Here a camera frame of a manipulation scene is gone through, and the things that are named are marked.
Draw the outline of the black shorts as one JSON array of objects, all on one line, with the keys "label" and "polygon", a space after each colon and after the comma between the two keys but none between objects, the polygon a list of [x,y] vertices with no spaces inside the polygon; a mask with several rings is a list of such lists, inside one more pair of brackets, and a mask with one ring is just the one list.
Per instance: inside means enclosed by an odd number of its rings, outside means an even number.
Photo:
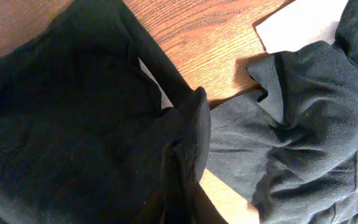
[{"label": "black shorts", "polygon": [[211,115],[122,1],[75,1],[0,58],[0,223],[223,223]]}]

